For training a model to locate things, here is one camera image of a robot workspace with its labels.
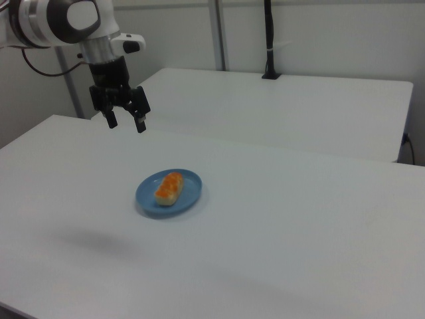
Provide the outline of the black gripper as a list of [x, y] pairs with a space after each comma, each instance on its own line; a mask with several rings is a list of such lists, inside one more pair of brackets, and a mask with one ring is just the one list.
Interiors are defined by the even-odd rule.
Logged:
[[89, 64], [94, 84], [89, 87], [93, 107], [105, 117], [109, 128], [118, 123], [114, 106], [132, 109], [138, 133], [146, 130], [146, 114], [151, 112], [147, 96], [141, 86], [132, 89], [129, 85], [129, 72], [123, 56], [114, 60]]

